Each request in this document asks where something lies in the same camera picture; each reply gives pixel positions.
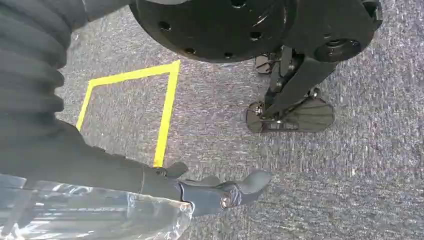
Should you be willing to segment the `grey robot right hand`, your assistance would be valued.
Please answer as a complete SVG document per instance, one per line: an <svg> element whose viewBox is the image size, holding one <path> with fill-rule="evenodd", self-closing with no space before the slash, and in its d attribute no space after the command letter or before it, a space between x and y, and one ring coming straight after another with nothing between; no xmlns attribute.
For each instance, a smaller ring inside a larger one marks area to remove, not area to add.
<svg viewBox="0 0 424 240"><path fill-rule="evenodd" d="M256 170L244 180L220 182L164 176L153 168L85 143L78 130L61 120L40 126L0 122L0 172L30 181L50 181L125 191L193 205L196 216L219 213L258 199L269 182Z"/></svg>

